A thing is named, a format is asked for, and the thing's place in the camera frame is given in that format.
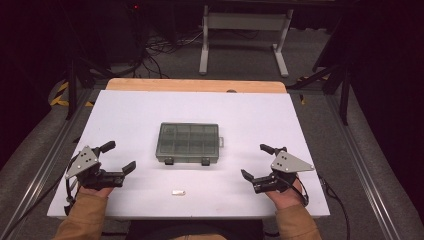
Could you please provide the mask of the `wooden table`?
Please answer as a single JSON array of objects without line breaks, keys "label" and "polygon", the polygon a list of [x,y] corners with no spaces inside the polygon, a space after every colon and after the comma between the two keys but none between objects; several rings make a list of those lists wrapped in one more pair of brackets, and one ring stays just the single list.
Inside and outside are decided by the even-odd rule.
[{"label": "wooden table", "polygon": [[174,91],[174,92],[236,92],[286,93],[281,82],[205,79],[136,79],[113,78],[107,90],[121,91]]}]

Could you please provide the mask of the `person's left hand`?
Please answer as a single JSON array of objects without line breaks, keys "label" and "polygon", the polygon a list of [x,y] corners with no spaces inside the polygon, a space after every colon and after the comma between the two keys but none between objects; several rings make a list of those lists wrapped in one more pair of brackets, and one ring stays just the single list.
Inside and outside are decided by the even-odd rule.
[{"label": "person's left hand", "polygon": [[79,192],[87,195],[97,196],[100,198],[108,198],[109,195],[112,193],[113,188],[103,188],[101,190],[96,189],[87,189],[81,186],[79,188]]}]

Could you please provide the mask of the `white metal stand frame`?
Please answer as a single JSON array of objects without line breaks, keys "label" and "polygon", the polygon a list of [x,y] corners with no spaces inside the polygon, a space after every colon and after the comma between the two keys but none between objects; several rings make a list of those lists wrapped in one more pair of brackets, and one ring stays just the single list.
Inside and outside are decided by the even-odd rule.
[{"label": "white metal stand frame", "polygon": [[199,73],[206,75],[208,72],[209,56],[209,30],[254,30],[254,31],[278,31],[279,40],[272,45],[272,51],[283,78],[289,76],[289,72],[283,57],[282,48],[290,29],[294,10],[289,9],[284,14],[253,14],[253,13],[218,13],[212,12],[208,5],[203,9],[202,20],[202,49],[199,63]]}]

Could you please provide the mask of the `aluminium floor rail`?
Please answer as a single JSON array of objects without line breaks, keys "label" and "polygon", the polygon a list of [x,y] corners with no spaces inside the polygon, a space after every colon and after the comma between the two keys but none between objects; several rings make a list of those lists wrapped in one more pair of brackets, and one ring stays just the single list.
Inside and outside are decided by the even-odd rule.
[{"label": "aluminium floor rail", "polygon": [[362,188],[367,196],[368,202],[379,223],[380,229],[386,240],[401,240],[398,229],[396,228],[389,211],[384,203],[377,186],[365,164],[364,158],[360,153],[359,147],[352,135],[351,130],[344,124],[339,116],[339,106],[334,96],[326,96],[326,102],[335,118],[336,126],[341,132],[342,138],[352,157],[352,164],[356,174],[361,182]]},{"label": "aluminium floor rail", "polygon": [[47,215],[100,91],[82,90],[72,117],[55,105],[0,170],[0,240],[50,240],[60,221]]}]

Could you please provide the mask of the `grey plastic compartment box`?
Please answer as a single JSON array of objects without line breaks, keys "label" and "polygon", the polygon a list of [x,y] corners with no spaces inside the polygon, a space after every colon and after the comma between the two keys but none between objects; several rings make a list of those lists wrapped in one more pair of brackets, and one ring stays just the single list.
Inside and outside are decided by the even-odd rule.
[{"label": "grey plastic compartment box", "polygon": [[167,123],[160,125],[155,156],[165,165],[216,164],[222,148],[218,124]]}]

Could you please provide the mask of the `person's right hand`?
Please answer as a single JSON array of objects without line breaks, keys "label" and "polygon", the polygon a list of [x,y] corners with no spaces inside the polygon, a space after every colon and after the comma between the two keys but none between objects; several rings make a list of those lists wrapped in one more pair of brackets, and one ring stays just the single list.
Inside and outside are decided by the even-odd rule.
[{"label": "person's right hand", "polygon": [[266,196],[274,203],[277,210],[301,205],[302,197],[297,193],[297,188],[289,188],[284,192],[269,191]]}]

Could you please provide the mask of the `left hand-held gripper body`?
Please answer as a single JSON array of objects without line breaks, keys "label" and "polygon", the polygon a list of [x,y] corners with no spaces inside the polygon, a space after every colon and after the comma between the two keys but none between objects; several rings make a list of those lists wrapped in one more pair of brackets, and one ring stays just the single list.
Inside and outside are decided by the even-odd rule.
[{"label": "left hand-held gripper body", "polygon": [[71,165],[65,173],[67,191],[72,191],[76,183],[96,190],[123,186],[125,174],[122,171],[107,172],[101,169],[100,154],[99,147],[91,148],[86,145],[71,159]]}]

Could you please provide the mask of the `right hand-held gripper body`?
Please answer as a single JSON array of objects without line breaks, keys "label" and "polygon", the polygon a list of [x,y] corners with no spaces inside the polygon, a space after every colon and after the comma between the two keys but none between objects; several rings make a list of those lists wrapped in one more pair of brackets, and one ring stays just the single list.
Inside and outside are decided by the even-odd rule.
[{"label": "right hand-held gripper body", "polygon": [[287,152],[285,147],[275,148],[275,159],[271,163],[268,176],[254,178],[253,189],[256,193],[269,191],[284,192],[293,186],[299,172],[312,171],[314,166]]}]

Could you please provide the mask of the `yellow black hazard tape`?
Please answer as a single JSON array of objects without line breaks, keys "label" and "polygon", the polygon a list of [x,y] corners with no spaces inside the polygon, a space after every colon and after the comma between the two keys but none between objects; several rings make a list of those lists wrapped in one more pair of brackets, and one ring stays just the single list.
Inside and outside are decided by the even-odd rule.
[{"label": "yellow black hazard tape", "polygon": [[65,94],[69,90],[69,83],[67,81],[63,81],[57,89],[57,92],[53,96],[50,101],[51,106],[59,105],[59,106],[70,106],[69,98],[65,98]]}]

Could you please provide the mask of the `white board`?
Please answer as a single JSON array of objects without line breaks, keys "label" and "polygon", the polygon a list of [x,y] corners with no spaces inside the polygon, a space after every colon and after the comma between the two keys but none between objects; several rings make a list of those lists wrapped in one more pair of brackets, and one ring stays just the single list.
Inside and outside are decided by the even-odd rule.
[{"label": "white board", "polygon": [[[167,166],[155,150],[163,122],[216,123],[224,140],[216,164]],[[287,94],[102,91],[79,141],[97,147],[115,141],[101,155],[107,171],[135,161],[136,169],[109,197],[110,219],[256,219],[273,215],[265,194],[241,175],[270,173],[272,156],[260,145],[287,148],[312,160],[292,100]],[[184,190],[184,196],[172,195]]]}]

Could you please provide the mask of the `black tripod stand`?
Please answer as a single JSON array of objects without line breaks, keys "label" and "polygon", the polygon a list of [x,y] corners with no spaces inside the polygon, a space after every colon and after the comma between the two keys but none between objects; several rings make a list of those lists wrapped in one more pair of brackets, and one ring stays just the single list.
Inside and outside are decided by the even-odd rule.
[{"label": "black tripod stand", "polygon": [[322,91],[325,95],[333,95],[338,87],[341,87],[339,116],[344,125],[348,125],[347,110],[351,83],[349,57],[345,44],[348,34],[347,28],[347,18],[342,17],[313,66],[314,74],[301,77],[295,84],[287,86],[288,90],[300,90],[321,78],[327,77],[322,85]]},{"label": "black tripod stand", "polygon": [[88,89],[94,86],[94,78],[97,75],[101,78],[114,77],[111,71],[82,57],[74,57],[68,61],[67,74],[69,104],[67,120],[70,120],[77,110],[77,82]]}]

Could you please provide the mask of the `person's dark lap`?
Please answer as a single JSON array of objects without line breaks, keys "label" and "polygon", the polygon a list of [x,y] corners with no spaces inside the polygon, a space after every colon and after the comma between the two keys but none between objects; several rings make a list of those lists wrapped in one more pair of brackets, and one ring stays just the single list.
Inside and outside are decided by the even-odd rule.
[{"label": "person's dark lap", "polygon": [[261,220],[132,221],[125,240],[171,240],[185,235],[217,234],[226,240],[262,240]]}]

